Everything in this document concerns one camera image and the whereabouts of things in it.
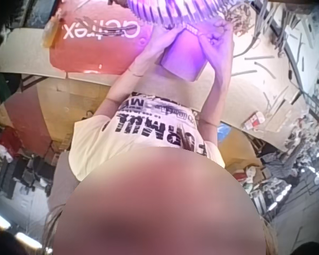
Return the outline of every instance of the red sign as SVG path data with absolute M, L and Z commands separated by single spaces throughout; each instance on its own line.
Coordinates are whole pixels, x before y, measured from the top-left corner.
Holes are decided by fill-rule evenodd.
M 152 26 L 138 20 L 129 9 L 107 0 L 62 0 L 65 13 L 61 29 L 50 49 L 52 66 L 65 72 L 122 74 L 144 49 Z M 99 27 L 136 25 L 121 36 L 102 36 Z

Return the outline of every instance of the white t-shirt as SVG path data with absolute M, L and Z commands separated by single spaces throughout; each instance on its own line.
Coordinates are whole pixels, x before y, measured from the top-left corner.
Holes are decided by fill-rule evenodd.
M 182 137 L 194 152 L 224 167 L 217 146 L 204 141 L 197 131 L 190 109 L 158 97 L 133 96 L 112 119 L 99 115 L 75 123 L 70 167 L 82 181 L 115 155 L 142 147 L 182 148 Z

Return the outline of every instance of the woman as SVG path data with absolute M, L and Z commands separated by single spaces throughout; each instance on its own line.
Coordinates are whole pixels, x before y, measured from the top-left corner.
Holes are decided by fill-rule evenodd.
M 224 167 L 217 148 L 217 126 L 231 79 L 234 42 L 230 23 L 220 19 L 214 33 L 199 35 L 215 71 L 215 81 L 198 124 L 192 110 L 175 102 L 155 96 L 130 96 L 148 67 L 181 30 L 155 27 L 144 51 L 112 85 L 94 116 L 75 124 L 69 162 L 78 181 L 113 156 L 141 147 L 184 148 Z
M 113 157 L 78 185 L 57 219 L 54 255 L 275 254 L 242 186 L 182 149 Z

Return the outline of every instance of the purple object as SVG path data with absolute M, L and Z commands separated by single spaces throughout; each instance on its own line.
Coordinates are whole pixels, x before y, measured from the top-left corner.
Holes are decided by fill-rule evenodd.
M 207 60 L 197 33 L 214 29 L 210 20 L 218 17 L 229 0 L 128 0 L 129 9 L 147 23 L 166 28 L 187 27 L 165 52 L 161 65 L 171 73 L 195 81 Z
M 197 35 L 184 29 L 166 49 L 161 66 L 187 81 L 196 81 L 207 64 Z

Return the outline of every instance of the bracelet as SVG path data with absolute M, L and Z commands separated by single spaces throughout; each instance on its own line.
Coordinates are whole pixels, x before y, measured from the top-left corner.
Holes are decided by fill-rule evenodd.
M 139 77 L 139 78 L 144 77 L 144 75 L 137 75 L 137 74 L 135 74 L 134 72 L 132 72 L 132 71 L 130 70 L 130 68 L 128 68 L 128 71 L 129 71 L 133 76 L 135 76 L 135 77 Z

